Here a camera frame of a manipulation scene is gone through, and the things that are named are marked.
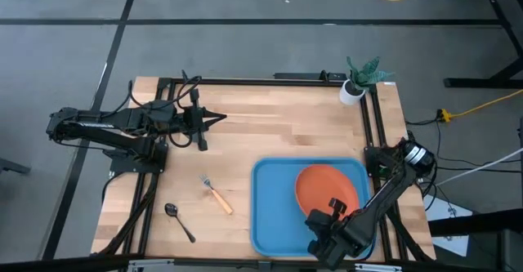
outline gray floor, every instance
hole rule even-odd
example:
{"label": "gray floor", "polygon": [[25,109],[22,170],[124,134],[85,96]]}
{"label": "gray floor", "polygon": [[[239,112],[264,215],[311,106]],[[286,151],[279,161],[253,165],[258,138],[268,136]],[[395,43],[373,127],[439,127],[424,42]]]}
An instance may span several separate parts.
{"label": "gray floor", "polygon": [[[523,39],[523,12],[515,0],[499,0]],[[119,18],[125,0],[0,0],[0,18]],[[488,0],[135,0],[131,18],[494,18]],[[0,262],[38,257],[73,150],[47,140],[48,114],[63,106],[88,108],[116,28],[105,26],[0,26],[0,157],[30,165],[27,176],[0,176]],[[499,28],[386,26],[128,26],[102,109],[125,96],[140,76],[270,78],[274,72],[347,71],[382,57],[397,73],[405,117],[432,118],[436,109],[457,113],[511,91],[445,89],[446,77],[485,78],[516,59]],[[521,96],[441,126],[441,155],[484,162],[518,148]],[[436,150],[433,126],[413,128]],[[57,250],[58,257],[90,251],[109,160],[89,151]],[[466,166],[440,163],[445,166]],[[517,165],[503,168],[518,170]],[[440,171],[439,180],[457,174]],[[521,207],[517,174],[478,173],[444,186],[453,203],[478,212]],[[521,239],[513,236],[513,254]],[[494,252],[489,236],[477,236]],[[476,242],[468,258],[438,250],[440,259],[492,266]],[[511,262],[523,268],[520,258]]]}

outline white pot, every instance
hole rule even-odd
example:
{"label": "white pot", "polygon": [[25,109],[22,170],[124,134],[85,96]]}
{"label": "white pot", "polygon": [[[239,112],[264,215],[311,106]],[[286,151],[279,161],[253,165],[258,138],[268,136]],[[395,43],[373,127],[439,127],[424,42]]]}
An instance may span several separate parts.
{"label": "white pot", "polygon": [[353,105],[353,104],[357,103],[358,101],[360,101],[360,99],[365,95],[365,90],[362,90],[358,96],[352,95],[349,92],[349,91],[351,91],[351,89],[349,89],[349,87],[348,87],[348,85],[350,85],[349,84],[350,81],[351,81],[350,79],[346,80],[343,83],[342,88],[340,89],[340,101],[345,105]]}

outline blue tray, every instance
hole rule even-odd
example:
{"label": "blue tray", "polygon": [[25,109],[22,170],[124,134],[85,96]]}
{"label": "blue tray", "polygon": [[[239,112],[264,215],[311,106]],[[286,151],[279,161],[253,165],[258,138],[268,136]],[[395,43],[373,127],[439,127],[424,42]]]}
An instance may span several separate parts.
{"label": "blue tray", "polygon": [[[307,252],[315,235],[305,225],[294,184],[298,174],[312,164],[328,164],[345,174],[358,193],[360,207],[370,199],[365,167],[354,158],[263,158],[253,168],[251,180],[251,243],[264,256],[311,256]],[[371,253],[373,245],[358,259]]]}

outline potted plant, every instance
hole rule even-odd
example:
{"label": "potted plant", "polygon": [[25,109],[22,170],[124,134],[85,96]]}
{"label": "potted plant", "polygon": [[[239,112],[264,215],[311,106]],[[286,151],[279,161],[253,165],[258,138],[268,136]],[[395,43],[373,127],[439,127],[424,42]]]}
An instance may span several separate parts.
{"label": "potted plant", "polygon": [[384,71],[377,71],[379,65],[379,56],[370,60],[363,66],[363,69],[358,70],[348,56],[346,62],[351,68],[351,75],[349,79],[343,83],[340,90],[340,100],[347,105],[353,105],[370,89],[370,87],[378,82],[383,82],[394,73]]}

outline table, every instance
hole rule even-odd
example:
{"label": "table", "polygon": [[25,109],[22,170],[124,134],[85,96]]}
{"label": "table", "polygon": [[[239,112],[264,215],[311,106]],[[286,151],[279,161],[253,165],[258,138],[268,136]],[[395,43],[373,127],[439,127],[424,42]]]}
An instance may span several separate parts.
{"label": "table", "polygon": [[[138,77],[133,95],[142,103],[153,100],[158,80]],[[343,105],[338,100],[338,87],[199,85],[198,89],[201,106],[228,117],[205,133],[208,151],[198,151],[196,144],[185,149],[169,144],[145,255],[267,260],[250,243],[250,176],[254,163],[268,156],[350,156],[362,160],[366,139],[360,104]],[[387,143],[394,145],[406,132],[396,85],[380,83],[377,89]],[[188,98],[181,103],[188,105]],[[369,115],[373,116],[372,105]],[[372,117],[371,125],[373,136],[378,136]],[[175,139],[185,141],[185,137]],[[232,215],[226,215],[203,186],[200,174],[209,176],[214,188],[233,207]],[[136,173],[121,175],[107,188],[93,252],[105,247],[128,218],[136,177]],[[410,187],[398,202],[405,227],[423,251],[435,258],[419,189]],[[178,206],[179,217],[196,237],[196,243],[190,243],[176,220],[165,215],[165,203]],[[139,221],[131,252],[137,250],[140,232]],[[390,224],[389,236],[392,253],[397,257],[395,232]],[[370,261],[384,260],[380,238],[378,235]],[[285,258],[298,259],[314,260],[312,256]]]}

